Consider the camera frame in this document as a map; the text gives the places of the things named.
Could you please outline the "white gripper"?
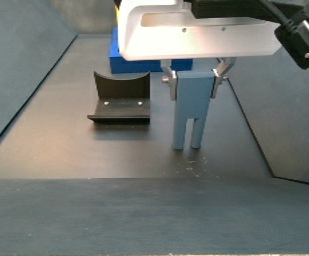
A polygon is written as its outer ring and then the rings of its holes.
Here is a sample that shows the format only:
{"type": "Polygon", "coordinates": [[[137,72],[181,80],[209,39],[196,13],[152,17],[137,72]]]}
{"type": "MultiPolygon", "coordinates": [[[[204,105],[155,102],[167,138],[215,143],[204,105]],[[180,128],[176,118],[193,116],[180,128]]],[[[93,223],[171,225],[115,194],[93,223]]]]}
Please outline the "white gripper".
{"type": "Polygon", "coordinates": [[[119,14],[119,48],[129,61],[163,60],[163,82],[177,99],[177,72],[172,59],[219,58],[213,69],[212,98],[227,80],[236,57],[272,55],[282,44],[279,25],[254,18],[204,18],[184,0],[123,0],[119,14]]]}

